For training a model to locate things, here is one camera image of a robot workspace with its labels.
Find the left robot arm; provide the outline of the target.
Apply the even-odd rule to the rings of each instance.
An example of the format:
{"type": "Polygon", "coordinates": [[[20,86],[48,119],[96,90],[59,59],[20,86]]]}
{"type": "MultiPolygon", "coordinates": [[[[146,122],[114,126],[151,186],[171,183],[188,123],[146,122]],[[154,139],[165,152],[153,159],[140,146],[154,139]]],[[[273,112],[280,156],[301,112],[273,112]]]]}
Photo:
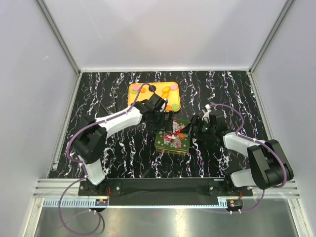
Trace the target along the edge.
{"type": "Polygon", "coordinates": [[[112,115],[88,122],[70,140],[66,153],[73,150],[78,155],[77,162],[83,166],[84,177],[90,182],[89,189],[97,196],[107,188],[106,174],[102,168],[107,140],[114,134],[131,126],[145,123],[146,127],[159,131],[173,129],[173,112],[166,111],[168,100],[157,94],[149,99],[135,101],[126,109],[112,115]]]}

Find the gold tin lid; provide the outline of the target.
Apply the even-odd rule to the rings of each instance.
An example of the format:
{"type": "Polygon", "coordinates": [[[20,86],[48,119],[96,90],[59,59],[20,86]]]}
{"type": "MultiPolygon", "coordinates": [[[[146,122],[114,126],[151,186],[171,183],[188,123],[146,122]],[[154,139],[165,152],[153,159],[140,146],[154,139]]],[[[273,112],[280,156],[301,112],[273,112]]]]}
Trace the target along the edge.
{"type": "Polygon", "coordinates": [[[191,137],[182,133],[181,130],[188,125],[188,120],[175,119],[172,124],[172,131],[159,131],[155,138],[155,149],[160,152],[174,154],[186,154],[189,152],[191,137]]]}

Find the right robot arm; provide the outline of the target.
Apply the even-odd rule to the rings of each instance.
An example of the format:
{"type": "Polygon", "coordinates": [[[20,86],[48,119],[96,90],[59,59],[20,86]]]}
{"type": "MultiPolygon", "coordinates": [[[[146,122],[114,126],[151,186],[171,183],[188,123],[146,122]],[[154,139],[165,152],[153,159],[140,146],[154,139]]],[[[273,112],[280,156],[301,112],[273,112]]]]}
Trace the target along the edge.
{"type": "Polygon", "coordinates": [[[207,112],[203,116],[194,115],[181,133],[197,140],[212,139],[229,150],[247,157],[250,167],[233,172],[224,183],[228,195],[237,195],[244,186],[256,186],[261,190],[284,186],[294,178],[294,172],[279,143],[257,140],[237,135],[228,129],[222,111],[207,112]]]}

